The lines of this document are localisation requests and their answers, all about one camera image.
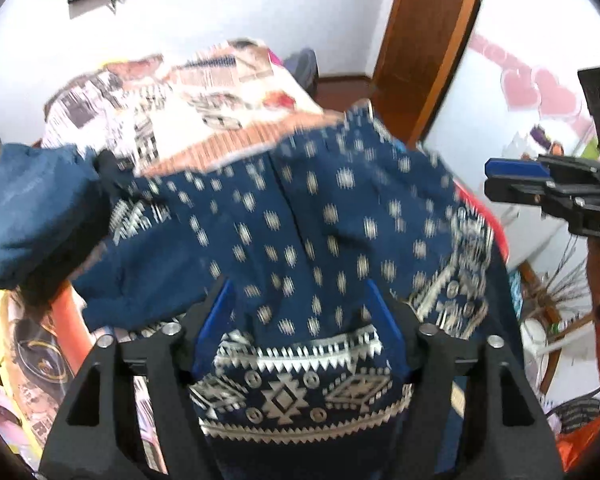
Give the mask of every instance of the human hand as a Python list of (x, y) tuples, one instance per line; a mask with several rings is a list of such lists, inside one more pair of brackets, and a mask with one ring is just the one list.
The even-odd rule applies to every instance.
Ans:
[(591, 289), (593, 307), (596, 308), (600, 304), (600, 239), (588, 238), (587, 245), (587, 281)]

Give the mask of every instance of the navy blue garment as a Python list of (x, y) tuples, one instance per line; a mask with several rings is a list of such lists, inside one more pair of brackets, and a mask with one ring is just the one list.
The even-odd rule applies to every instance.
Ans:
[[(83, 158), (74, 145), (54, 150), (2, 147), (0, 288), (27, 283), (44, 265), (38, 277), (45, 283), (36, 279), (31, 286), (48, 288), (52, 295), (106, 234), (109, 204), (93, 168), (94, 156), (90, 151)], [(52, 275), (56, 280), (50, 284)]]
[[(411, 376), (375, 285), (452, 336), (518, 344), (490, 227), (443, 164), (398, 150), (370, 107), (213, 173), (121, 182), (108, 251), (74, 281), (85, 322), (142, 328), (220, 274), (231, 281), (190, 388), (226, 478), (385, 468)], [(460, 421), (450, 414), (441, 470)]]

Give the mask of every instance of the wooden door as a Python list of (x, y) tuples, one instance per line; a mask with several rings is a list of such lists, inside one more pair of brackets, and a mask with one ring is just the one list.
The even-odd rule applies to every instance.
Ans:
[(480, 0), (394, 0), (372, 101), (389, 131), (413, 145), (432, 121), (464, 51)]

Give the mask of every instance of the screw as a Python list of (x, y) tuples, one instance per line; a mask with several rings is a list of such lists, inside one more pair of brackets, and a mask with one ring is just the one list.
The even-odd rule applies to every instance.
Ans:
[(180, 326), (180, 323), (171, 321), (167, 324), (164, 324), (160, 330), (162, 331), (163, 334), (166, 334), (166, 335), (176, 335), (180, 331), (181, 328), (182, 327)]
[(499, 335), (490, 335), (487, 338), (487, 343), (493, 348), (502, 348), (504, 346), (504, 339)]
[(431, 323), (425, 323), (420, 326), (420, 333), (426, 336), (436, 335), (438, 333), (438, 327)]
[(98, 338), (96, 345), (98, 345), (100, 348), (108, 348), (113, 345), (113, 341), (114, 339), (111, 334), (105, 334)]

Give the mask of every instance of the heart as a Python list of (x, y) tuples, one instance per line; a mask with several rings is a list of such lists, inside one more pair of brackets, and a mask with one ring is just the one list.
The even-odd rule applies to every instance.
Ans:
[(531, 70), (505, 70), (500, 86), (509, 110), (528, 110), (540, 104), (540, 93), (531, 79)]
[(580, 113), (582, 102), (576, 94), (560, 85), (545, 68), (535, 70), (533, 81), (540, 91), (540, 118), (570, 118)]

